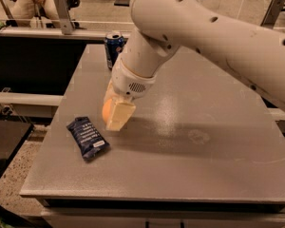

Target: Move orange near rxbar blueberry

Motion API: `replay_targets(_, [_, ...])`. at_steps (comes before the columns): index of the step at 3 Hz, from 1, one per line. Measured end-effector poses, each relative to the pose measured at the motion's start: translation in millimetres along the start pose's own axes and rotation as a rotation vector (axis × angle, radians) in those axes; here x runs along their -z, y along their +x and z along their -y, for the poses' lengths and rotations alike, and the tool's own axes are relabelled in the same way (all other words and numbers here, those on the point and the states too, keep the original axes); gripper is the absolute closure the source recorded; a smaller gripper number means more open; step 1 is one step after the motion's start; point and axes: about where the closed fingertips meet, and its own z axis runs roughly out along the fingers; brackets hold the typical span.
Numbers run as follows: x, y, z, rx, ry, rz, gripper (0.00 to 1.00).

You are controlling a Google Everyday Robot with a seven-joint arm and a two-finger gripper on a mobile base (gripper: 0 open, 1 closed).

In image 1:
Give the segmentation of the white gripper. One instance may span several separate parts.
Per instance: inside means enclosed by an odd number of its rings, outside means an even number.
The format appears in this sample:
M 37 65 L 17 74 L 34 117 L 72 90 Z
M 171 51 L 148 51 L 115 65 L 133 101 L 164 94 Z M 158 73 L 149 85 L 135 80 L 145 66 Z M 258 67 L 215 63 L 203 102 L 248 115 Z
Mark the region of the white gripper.
M 113 98 L 115 92 L 133 99 L 142 98 L 155 83 L 156 77 L 145 78 L 138 76 L 128 69 L 119 56 L 112 69 L 111 81 L 109 81 L 104 95 L 104 105 L 112 100 L 110 116 L 106 124 L 109 131 L 120 131 L 133 115 L 136 106 L 124 98 Z

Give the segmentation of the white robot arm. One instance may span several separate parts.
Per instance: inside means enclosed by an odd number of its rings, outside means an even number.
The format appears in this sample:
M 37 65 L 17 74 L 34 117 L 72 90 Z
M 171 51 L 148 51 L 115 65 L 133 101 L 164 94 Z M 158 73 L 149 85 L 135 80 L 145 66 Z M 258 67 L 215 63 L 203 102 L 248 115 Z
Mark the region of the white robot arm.
M 217 14 L 199 0 L 130 0 L 134 29 L 112 69 L 103 106 L 110 131 L 136 109 L 180 47 L 190 48 L 285 112 L 285 33 Z

